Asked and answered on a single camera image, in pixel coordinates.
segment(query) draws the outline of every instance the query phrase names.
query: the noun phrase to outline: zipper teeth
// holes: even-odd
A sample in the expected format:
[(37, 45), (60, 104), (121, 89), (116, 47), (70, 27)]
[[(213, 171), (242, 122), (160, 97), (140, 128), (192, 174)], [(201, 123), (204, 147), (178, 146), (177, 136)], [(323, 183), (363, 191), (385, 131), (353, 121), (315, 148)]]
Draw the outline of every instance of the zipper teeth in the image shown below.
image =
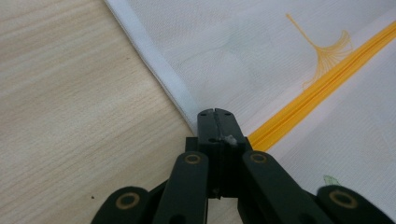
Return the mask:
[(396, 21), (349, 54), (252, 133), (248, 138), (253, 148), (262, 151), (269, 149), (395, 37)]

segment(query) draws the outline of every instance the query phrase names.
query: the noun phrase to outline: white mesh fabric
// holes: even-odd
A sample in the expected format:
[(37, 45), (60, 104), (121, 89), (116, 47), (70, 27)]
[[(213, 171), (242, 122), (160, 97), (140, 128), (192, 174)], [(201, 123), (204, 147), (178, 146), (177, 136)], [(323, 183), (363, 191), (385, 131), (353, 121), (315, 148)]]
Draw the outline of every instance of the white mesh fabric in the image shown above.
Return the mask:
[(396, 220), (396, 41), (269, 150), (316, 194), (323, 176)]
[(219, 107), (235, 113), (244, 134), (315, 73), (316, 52), (286, 14), (317, 45), (333, 44), (346, 30), (358, 47), (375, 33), (365, 28), (385, 27), (396, 8), (394, 0), (106, 1), (194, 132), (197, 113)]

